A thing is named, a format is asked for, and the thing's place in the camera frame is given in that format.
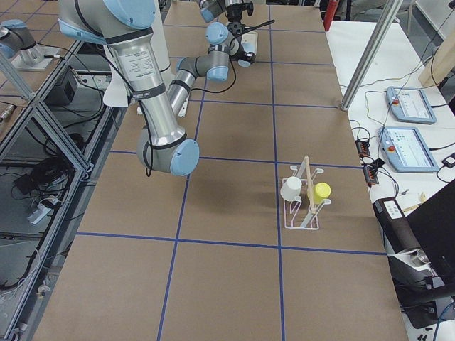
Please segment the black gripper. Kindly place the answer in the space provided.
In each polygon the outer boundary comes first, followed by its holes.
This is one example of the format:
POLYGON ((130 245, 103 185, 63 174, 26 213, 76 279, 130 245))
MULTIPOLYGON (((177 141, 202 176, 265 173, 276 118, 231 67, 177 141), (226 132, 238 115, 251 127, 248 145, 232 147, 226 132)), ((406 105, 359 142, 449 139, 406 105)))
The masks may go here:
POLYGON ((248 16, 253 15, 253 3, 251 1, 226 1, 225 15, 228 21, 241 21, 242 13, 246 12, 248 16))
POLYGON ((238 60, 253 60, 255 62, 256 55, 254 53, 246 53, 243 50, 241 38, 234 37, 230 42, 230 59, 233 62, 238 60))

